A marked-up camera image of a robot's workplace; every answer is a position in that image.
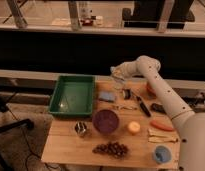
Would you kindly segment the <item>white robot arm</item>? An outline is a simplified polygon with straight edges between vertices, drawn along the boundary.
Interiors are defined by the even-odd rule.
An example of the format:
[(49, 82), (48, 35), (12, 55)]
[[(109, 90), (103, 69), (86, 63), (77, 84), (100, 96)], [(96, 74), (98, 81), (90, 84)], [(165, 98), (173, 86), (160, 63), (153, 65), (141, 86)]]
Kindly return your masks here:
[(142, 55), (111, 67), (111, 76), (126, 80), (142, 75), (153, 88), (180, 138), (179, 167), (182, 171), (205, 171), (205, 113), (194, 110), (160, 76), (160, 62)]

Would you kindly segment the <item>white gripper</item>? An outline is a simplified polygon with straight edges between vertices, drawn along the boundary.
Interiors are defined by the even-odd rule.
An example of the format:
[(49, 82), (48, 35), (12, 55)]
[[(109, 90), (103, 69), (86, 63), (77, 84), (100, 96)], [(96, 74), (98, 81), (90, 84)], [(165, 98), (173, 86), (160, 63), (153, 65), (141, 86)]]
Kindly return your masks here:
[(124, 81), (128, 78), (128, 75), (122, 70), (121, 66), (112, 66), (110, 68), (111, 76), (120, 81)]

